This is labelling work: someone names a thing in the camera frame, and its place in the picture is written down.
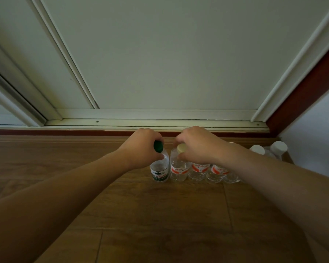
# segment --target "forearm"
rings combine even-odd
[[[0,262],[34,261],[98,194],[129,170],[124,161],[115,151],[0,200]]]
[[[329,178],[229,144],[221,164],[329,249]]]

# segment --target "wooden floor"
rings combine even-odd
[[[226,138],[249,147],[273,138]],[[124,138],[0,137],[0,198],[93,161]],[[171,138],[166,139],[168,152]],[[247,184],[156,183],[149,168],[100,194],[36,261],[315,262],[303,231]]]

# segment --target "bottle label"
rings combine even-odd
[[[152,173],[152,178],[155,181],[164,181],[167,179],[168,177],[168,167],[163,170],[163,171],[154,171],[153,169],[151,169],[151,173]]]
[[[174,174],[185,174],[189,171],[189,168],[174,168],[171,165],[171,172]]]
[[[192,165],[193,171],[195,172],[206,172],[209,169],[209,164],[196,164]]]
[[[212,165],[211,167],[211,172],[214,174],[219,174],[219,175],[226,175],[228,173],[230,173],[229,170],[225,169],[225,168],[220,168],[217,165]]]

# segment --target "white bottle cap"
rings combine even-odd
[[[264,150],[264,148],[260,145],[253,145],[250,148],[251,151],[256,152],[258,154],[264,155],[266,153],[266,151]]]
[[[281,156],[288,150],[288,146],[284,142],[275,141],[271,145],[270,150],[273,152],[274,155]]]
[[[177,152],[178,154],[181,154],[183,152],[185,152],[187,150],[187,146],[185,145],[185,143],[181,143],[177,146]]]

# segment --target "bottle cap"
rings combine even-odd
[[[155,140],[154,150],[158,153],[161,153],[163,151],[163,143],[159,140]]]
[[[264,150],[264,148],[260,145],[253,145],[250,148],[251,151],[256,152],[258,154],[264,155],[266,153],[266,151]]]
[[[185,145],[185,143],[181,143],[177,146],[177,152],[178,154],[181,154],[183,152],[185,152],[187,150],[187,146]]]
[[[271,145],[271,151],[277,156],[283,155],[287,150],[288,146],[282,141],[275,141]]]

